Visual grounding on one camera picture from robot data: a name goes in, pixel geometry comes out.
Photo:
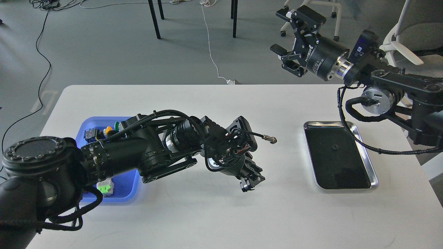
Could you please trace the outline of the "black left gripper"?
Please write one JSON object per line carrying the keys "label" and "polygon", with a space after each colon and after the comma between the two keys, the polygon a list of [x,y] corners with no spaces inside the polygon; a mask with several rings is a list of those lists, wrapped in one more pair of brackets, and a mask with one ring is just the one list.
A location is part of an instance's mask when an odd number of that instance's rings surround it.
{"label": "black left gripper", "polygon": [[240,187],[243,192],[253,191],[256,185],[266,180],[262,172],[263,170],[253,161],[252,154],[242,155],[234,166],[222,170],[223,174],[241,180]]}

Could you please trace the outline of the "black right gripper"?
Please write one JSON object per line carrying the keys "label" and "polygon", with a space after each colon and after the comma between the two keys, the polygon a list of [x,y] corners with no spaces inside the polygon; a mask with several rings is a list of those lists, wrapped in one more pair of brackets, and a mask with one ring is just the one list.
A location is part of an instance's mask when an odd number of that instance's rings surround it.
{"label": "black right gripper", "polygon": [[290,24],[295,36],[293,51],[288,52],[278,44],[270,47],[282,61],[281,67],[297,77],[309,71],[324,81],[330,80],[338,59],[347,58],[350,49],[320,35],[319,30],[326,17],[307,5],[295,10],[282,8],[276,16]]}

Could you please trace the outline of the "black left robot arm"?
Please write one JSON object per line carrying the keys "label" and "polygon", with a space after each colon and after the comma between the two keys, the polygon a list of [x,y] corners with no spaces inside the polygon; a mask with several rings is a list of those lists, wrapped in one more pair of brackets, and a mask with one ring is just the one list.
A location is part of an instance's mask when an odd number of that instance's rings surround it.
{"label": "black left robot arm", "polygon": [[43,136],[4,150],[2,249],[25,249],[42,230],[81,229],[82,216],[103,200],[101,181],[136,169],[149,183],[195,165],[197,154],[208,170],[234,176],[242,191],[251,191],[265,180],[251,156],[255,137],[277,142],[253,132],[242,116],[223,128],[172,109],[138,114],[102,134],[80,148],[70,137]]}

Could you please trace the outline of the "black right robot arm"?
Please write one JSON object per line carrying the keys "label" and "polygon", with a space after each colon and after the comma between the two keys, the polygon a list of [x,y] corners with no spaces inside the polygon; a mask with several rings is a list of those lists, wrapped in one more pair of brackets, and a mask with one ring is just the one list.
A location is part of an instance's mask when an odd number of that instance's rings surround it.
{"label": "black right robot arm", "polygon": [[379,154],[417,155],[442,152],[442,78],[406,74],[404,68],[389,65],[377,43],[377,35],[364,30],[352,51],[320,35],[326,18],[306,5],[295,10],[280,9],[276,16],[288,22],[295,35],[293,49],[274,44],[270,50],[282,61],[282,68],[302,77],[311,72],[324,81],[343,80],[337,90],[339,117],[343,108],[362,122],[390,120],[408,133],[414,144],[425,150],[389,151],[352,138]]}

